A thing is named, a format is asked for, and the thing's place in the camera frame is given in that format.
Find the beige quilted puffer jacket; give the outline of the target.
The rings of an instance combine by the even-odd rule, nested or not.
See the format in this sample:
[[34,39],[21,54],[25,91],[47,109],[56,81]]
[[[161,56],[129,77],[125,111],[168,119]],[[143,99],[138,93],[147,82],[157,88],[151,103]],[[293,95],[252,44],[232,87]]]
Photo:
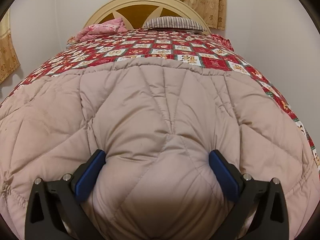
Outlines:
[[208,239],[232,208],[212,150],[280,180],[290,239],[319,202],[304,133],[251,77],[137,58],[43,76],[3,102],[1,215],[19,239],[34,180],[58,180],[97,149],[106,163],[83,207],[106,238]]

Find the floral folded cloth pile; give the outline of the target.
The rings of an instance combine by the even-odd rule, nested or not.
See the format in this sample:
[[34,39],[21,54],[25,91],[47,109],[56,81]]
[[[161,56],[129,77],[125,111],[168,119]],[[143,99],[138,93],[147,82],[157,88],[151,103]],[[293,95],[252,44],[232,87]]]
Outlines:
[[75,40],[75,36],[72,36],[68,39],[67,44],[66,44],[66,48],[69,48],[70,46],[76,44],[76,40]]

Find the red teddy bear bedspread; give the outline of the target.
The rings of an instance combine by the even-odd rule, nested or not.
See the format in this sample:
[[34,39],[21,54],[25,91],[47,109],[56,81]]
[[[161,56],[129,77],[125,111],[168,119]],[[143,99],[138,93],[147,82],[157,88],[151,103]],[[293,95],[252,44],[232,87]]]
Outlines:
[[250,76],[300,128],[309,142],[315,163],[319,164],[319,157],[310,135],[280,91],[243,57],[215,43],[210,35],[181,30],[137,29],[76,42],[43,63],[16,87],[28,85],[42,76],[57,76],[70,69],[138,57],[161,57],[202,68],[235,71]]

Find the red cloth at bedside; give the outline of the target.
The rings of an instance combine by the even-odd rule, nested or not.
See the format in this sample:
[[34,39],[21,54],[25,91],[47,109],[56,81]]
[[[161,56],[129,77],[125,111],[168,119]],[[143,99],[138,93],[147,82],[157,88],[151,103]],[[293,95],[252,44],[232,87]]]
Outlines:
[[211,34],[210,36],[215,43],[227,48],[228,50],[234,51],[234,48],[229,39],[226,39],[218,34]]

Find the pink folded blanket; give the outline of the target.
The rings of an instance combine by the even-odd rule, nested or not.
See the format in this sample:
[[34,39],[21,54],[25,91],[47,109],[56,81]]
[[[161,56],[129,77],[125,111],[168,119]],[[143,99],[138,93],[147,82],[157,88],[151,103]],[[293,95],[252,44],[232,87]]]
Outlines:
[[94,40],[108,35],[127,32],[122,18],[115,18],[103,23],[92,24],[84,27],[75,36],[75,42]]

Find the striped pillow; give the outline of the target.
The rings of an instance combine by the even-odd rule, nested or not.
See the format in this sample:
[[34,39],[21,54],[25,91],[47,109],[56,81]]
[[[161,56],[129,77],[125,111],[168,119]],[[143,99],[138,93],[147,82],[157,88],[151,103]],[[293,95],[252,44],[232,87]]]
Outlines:
[[142,26],[144,29],[178,29],[205,32],[207,29],[198,22],[183,17],[163,16],[150,19]]

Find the cream arched wooden headboard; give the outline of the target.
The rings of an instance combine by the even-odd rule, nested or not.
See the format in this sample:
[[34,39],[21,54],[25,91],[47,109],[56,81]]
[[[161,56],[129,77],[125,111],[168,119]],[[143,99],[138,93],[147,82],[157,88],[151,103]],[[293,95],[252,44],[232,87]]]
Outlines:
[[129,30],[141,28],[150,19],[162,16],[176,16],[192,19],[201,24],[210,34],[204,19],[190,6],[179,0],[112,0],[99,8],[85,23],[85,26],[122,18]]

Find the left wall gold curtain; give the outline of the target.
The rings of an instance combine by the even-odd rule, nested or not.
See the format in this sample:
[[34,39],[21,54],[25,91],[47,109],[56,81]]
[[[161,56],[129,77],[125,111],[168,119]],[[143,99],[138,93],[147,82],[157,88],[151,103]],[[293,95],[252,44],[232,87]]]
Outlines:
[[21,65],[11,38],[10,10],[2,18],[0,28],[0,83],[2,83]]

